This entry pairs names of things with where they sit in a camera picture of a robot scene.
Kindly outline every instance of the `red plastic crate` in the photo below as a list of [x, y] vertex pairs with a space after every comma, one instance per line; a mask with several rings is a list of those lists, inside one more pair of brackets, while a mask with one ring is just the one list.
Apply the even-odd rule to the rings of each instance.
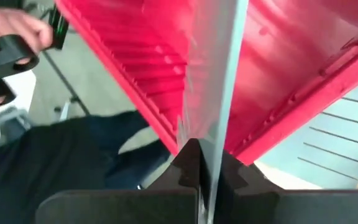
[[[174, 154], [200, 1], [56, 1]], [[251, 0], [225, 150], [250, 164], [357, 85], [358, 1]]]

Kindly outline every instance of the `black pants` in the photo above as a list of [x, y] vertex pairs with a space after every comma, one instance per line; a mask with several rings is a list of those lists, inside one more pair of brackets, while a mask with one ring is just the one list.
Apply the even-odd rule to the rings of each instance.
[[108, 161], [107, 189], [136, 189], [170, 156], [160, 140], [133, 151], [118, 154], [129, 138], [148, 126], [137, 111], [110, 117], [89, 116], [85, 119], [87, 119], [91, 134]]

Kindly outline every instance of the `black plastic stand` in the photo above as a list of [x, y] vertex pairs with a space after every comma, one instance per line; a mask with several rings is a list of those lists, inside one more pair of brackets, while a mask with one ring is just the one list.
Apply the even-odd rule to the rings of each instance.
[[[18, 60], [23, 58], [29, 58], [30, 61], [24, 65], [16, 64]], [[0, 98], [3, 99], [0, 101], [0, 106], [10, 103], [16, 97], [2, 78], [30, 70], [38, 62], [38, 57], [31, 51], [22, 37], [18, 35], [0, 37]]]
[[[148, 189], [62, 192], [41, 204], [36, 223], [197, 223], [201, 158], [191, 139]], [[214, 222], [358, 223], [358, 191], [283, 190], [225, 154]]]

